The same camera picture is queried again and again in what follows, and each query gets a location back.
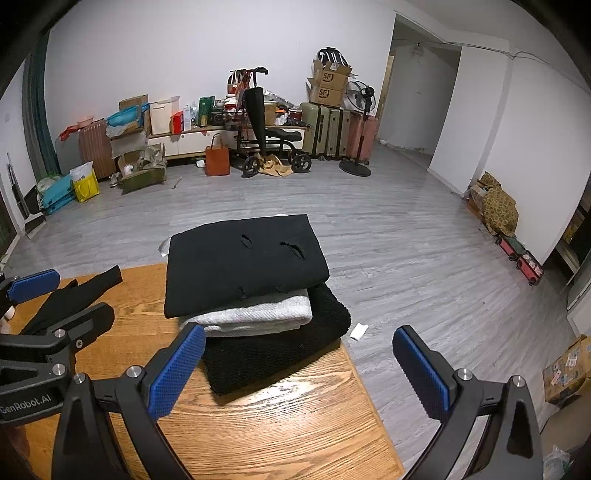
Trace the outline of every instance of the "metal screw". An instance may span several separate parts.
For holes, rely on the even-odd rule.
[[[470,372],[467,368],[458,368],[456,370],[456,373],[459,378],[465,381],[472,380],[472,377],[474,376],[474,374]]]
[[[525,385],[525,378],[521,375],[516,375],[513,377],[513,383],[516,387],[523,387]]]
[[[74,383],[82,383],[84,380],[86,380],[86,374],[76,374],[72,377],[72,380]]]
[[[54,375],[57,375],[58,377],[60,377],[64,373],[66,373],[66,367],[64,367],[64,365],[62,365],[62,364],[55,364],[53,366],[53,368],[51,369],[51,371],[53,372]]]
[[[139,375],[140,375],[141,372],[142,372],[142,368],[139,365],[132,365],[131,367],[129,367],[127,369],[127,371],[125,372],[125,374],[128,377],[136,378],[136,377],[139,377]]]

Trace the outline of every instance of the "backpack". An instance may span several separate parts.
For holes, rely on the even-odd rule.
[[[349,66],[342,53],[334,47],[321,48],[318,51],[316,58],[322,62],[322,65],[326,65],[327,62],[331,61],[332,63],[337,63],[338,65],[345,67]]]

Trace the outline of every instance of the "green curtain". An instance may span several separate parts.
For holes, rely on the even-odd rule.
[[[45,60],[49,32],[43,35],[27,57],[22,78],[22,121],[33,173],[37,181],[61,173],[47,126],[45,111]]]

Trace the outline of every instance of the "yellow plastic bag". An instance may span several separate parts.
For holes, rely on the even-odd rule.
[[[99,182],[96,179],[94,169],[90,172],[90,175],[85,178],[73,181],[72,185],[74,187],[76,198],[80,203],[83,203],[100,193]]]

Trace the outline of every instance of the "hole in sweater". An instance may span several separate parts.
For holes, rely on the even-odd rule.
[[[305,260],[306,258],[304,257],[304,252],[301,250],[300,247],[298,247],[297,245],[294,244],[289,244],[287,242],[281,242],[280,245],[284,246],[284,247],[289,247],[291,249],[291,251],[294,253],[294,255],[299,258],[300,260]]]
[[[241,235],[240,241],[242,242],[242,245],[244,245],[246,248],[252,248],[252,240],[248,238],[246,235]]]

